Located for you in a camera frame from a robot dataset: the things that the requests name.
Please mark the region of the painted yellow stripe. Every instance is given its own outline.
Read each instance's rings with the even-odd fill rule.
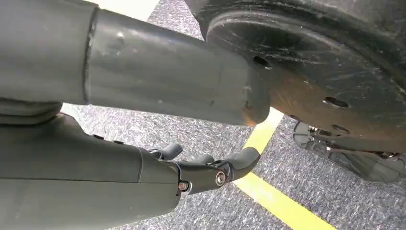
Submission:
[[[281,112],[271,108],[267,120],[254,128],[244,147],[254,147],[262,153],[282,117]],[[234,184],[294,230],[335,229],[252,172]]]

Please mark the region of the gray pavement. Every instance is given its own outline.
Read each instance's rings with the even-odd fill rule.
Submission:
[[[182,0],[161,0],[150,23],[201,38],[198,23]],[[127,144],[162,148],[180,143],[179,158],[201,154],[215,158],[239,151],[252,128],[182,117],[96,106],[74,106],[87,133]],[[362,181],[340,167],[297,147],[291,138],[294,121],[285,117],[254,173],[340,230],[406,229],[406,193],[396,185]],[[235,185],[184,196],[165,216],[116,230],[278,230],[290,229]]]

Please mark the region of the metal bolt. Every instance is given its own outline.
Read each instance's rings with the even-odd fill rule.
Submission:
[[[216,184],[218,186],[222,186],[222,185],[224,185],[225,182],[226,182],[226,175],[224,174],[223,171],[219,171],[216,175]]]
[[[178,185],[178,188],[182,191],[188,190],[188,187],[189,187],[189,185],[187,182],[180,182]]]

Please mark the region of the yellow line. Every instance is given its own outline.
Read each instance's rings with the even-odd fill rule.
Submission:
[[[267,120],[254,128],[244,148],[254,147],[258,152],[262,153],[282,117],[281,112],[271,108]],[[294,230],[335,229],[252,172],[234,181],[234,184]]]

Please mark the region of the hole in wheel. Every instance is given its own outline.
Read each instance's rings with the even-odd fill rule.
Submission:
[[[333,129],[335,129],[339,133],[350,134],[350,132],[348,130],[346,130],[344,127],[341,127],[341,126],[338,126],[338,125],[332,125],[332,127],[333,127]]]
[[[255,56],[252,60],[255,62],[255,64],[257,64],[259,66],[262,66],[265,69],[270,69],[271,68],[271,65],[269,64],[269,62],[267,62],[265,59],[263,59],[263,58],[261,58],[259,56]]]
[[[328,105],[331,105],[331,106],[333,106],[335,108],[348,108],[349,107],[349,105],[346,102],[341,101],[341,100],[339,100],[337,98],[334,98],[334,97],[326,97],[323,100],[323,102],[328,104]]]

